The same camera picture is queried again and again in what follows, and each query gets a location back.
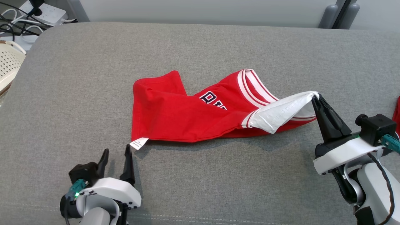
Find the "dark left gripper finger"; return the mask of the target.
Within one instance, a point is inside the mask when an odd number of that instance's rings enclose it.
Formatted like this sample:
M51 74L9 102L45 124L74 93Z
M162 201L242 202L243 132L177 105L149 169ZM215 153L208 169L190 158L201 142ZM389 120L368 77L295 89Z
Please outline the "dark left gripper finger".
M97 167L97 174L99 178L104 178L104 173L105 173L105 168L108 163L108 158L109 158L109 149L106 148L103 151L103 154L98 162L98 167Z
M131 146L129 144L126 145L124 170L120 175L120 180L128 182L132 186L135 185L133 158Z

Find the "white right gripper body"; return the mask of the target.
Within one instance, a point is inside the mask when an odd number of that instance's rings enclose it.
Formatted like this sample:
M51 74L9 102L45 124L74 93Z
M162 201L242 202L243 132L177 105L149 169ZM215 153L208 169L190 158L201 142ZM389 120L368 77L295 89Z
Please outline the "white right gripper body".
M351 166L363 164L369 161L368 153L380 158L387 155L387 149L381 144L376 147L370 145L356 132L340 140L317 144L314 168L322 175L347 163Z

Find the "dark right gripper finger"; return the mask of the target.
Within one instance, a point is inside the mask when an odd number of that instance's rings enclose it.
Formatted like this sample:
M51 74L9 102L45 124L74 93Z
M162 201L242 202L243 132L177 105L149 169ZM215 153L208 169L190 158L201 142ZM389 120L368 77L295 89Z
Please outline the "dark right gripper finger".
M335 113L335 124L336 127L336 138L334 140L339 140L344 137L350 136L352 134L352 131L350 128L346 125L346 123L341 119L341 117L334 111Z
M336 138L336 127L334 126L336 121L333 108L322 96L314 96L312 105L324 142L334 140Z

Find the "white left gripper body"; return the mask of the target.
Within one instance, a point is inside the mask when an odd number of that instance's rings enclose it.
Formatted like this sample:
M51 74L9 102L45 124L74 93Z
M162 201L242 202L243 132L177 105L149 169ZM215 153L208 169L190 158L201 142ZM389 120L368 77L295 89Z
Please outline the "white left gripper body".
M140 193L130 183L116 178L101 178L92 187L81 191L76 199L77 209L117 209L117 201L129 208L141 207Z

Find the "red shorts white stripe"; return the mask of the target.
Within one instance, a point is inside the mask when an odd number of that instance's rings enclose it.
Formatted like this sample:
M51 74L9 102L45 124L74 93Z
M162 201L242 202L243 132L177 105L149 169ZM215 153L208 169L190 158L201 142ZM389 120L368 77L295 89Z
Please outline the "red shorts white stripe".
M395 107L395 110L394 110L394 114L393 114L392 120L395 121L396 124L397 124L396 133L400 137L400 96L397 99L396 107Z

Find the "red basketball jersey white trim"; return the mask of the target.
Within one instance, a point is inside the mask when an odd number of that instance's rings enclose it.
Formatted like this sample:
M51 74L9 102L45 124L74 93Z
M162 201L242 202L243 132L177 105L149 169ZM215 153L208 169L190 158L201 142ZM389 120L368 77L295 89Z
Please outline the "red basketball jersey white trim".
M275 97L252 69L228 75L189 96L178 71L142 78L133 85L130 147L149 140L195 143L215 138L257 137L314 121L311 100L319 93Z

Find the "grey fabric sofa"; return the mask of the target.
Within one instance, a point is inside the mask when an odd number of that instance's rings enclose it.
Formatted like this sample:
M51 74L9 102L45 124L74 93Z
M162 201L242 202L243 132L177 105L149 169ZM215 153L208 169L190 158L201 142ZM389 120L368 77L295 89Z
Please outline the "grey fabric sofa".
M59 203L77 164L110 150L119 178L136 80L177 70L188 95L243 68L281 99L318 91L353 132L393 115L400 34L370 30L90 22L46 30L0 107L0 225L66 225ZM271 136L133 153L137 225L356 225L332 175L314 169L316 121Z

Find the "grey partition foot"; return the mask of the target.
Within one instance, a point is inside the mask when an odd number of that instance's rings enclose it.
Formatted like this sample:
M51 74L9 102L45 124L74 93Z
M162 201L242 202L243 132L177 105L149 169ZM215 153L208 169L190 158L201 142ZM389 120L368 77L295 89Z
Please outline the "grey partition foot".
M331 29L335 20L335 15L338 11L336 4L328 5L325 8L324 14L318 25L319 29Z
M357 3L347 6L337 28L349 30L359 10L360 5Z
M82 5L82 0L66 0L69 4L72 13L74 14L75 19L81 23L90 22L84 7Z

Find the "cream perforated laundry basket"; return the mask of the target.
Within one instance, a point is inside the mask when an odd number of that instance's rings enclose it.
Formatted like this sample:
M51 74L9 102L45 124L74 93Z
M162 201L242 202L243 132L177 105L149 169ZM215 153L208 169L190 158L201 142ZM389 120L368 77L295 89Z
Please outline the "cream perforated laundry basket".
M10 88L25 57L26 51L16 42L0 40L0 96Z

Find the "white power strip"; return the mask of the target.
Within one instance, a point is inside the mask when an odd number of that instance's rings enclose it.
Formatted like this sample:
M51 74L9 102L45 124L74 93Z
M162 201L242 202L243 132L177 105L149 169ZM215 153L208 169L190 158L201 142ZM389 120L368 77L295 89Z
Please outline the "white power strip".
M27 35L27 36L15 36L14 42L20 45L25 51L29 51L33 43L37 40L38 36ZM0 36L0 40L12 41L12 36Z
M31 11L32 8L33 7L29 3L29 0L26 0L26 2L19 7L18 11L20 13L20 16L17 16L17 21L40 24L46 27L54 27L68 22L69 16L63 9L44 3L42 4L42 6L40 6L42 15L38 17L32 15L31 17L29 17L28 13Z

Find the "black plug adapter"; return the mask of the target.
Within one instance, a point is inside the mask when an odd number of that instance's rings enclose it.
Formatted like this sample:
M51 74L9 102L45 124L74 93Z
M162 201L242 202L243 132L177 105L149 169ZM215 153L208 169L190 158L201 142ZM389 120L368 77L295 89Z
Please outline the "black plug adapter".
M32 15L38 17L42 15L42 11L40 10L40 6L44 4L44 0L29 0L29 3L32 5L31 11L28 13L28 16L31 17Z

